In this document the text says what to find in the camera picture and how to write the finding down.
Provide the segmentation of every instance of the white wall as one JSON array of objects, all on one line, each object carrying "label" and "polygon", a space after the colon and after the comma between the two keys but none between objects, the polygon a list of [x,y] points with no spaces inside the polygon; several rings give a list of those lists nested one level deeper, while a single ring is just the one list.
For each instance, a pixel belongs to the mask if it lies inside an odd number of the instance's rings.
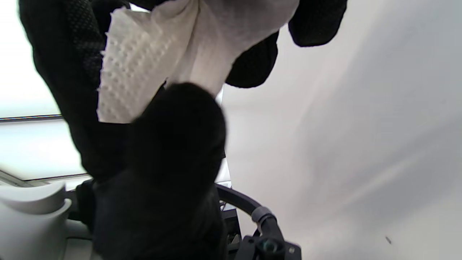
[{"label": "white wall", "polygon": [[461,10],[349,0],[330,44],[300,49],[284,29],[268,81],[226,87],[233,186],[304,259],[461,258]]}]

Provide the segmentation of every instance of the white paper towel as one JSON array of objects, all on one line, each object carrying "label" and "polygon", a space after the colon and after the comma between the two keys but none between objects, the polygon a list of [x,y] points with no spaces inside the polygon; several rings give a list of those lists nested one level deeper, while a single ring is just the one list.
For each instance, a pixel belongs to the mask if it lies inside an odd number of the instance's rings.
[{"label": "white paper towel", "polygon": [[235,59],[289,21],[298,0],[176,0],[116,10],[103,58],[100,122],[130,123],[159,86],[192,82],[216,96]]}]

